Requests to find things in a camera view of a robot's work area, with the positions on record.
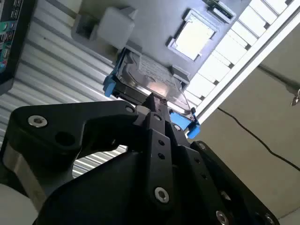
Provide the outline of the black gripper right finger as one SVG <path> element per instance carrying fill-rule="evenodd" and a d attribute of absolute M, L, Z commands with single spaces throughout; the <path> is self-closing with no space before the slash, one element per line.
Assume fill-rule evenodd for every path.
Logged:
<path fill-rule="evenodd" d="M 166 225 L 278 225 L 274 214 L 202 141 L 189 143 L 171 122 L 161 100 L 171 139 L 175 209 Z"/>

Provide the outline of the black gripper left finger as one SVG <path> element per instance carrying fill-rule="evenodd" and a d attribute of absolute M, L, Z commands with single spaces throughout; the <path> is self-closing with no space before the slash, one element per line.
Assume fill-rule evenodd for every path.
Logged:
<path fill-rule="evenodd" d="M 9 118 L 1 183 L 41 210 L 61 186 L 127 152 L 169 150 L 161 99 L 24 106 Z"/>

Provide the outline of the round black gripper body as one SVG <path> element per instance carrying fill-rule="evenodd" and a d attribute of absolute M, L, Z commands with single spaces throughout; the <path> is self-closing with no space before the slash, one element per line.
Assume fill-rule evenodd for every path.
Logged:
<path fill-rule="evenodd" d="M 127 152 L 55 190 L 38 225 L 209 225 L 169 150 Z"/>

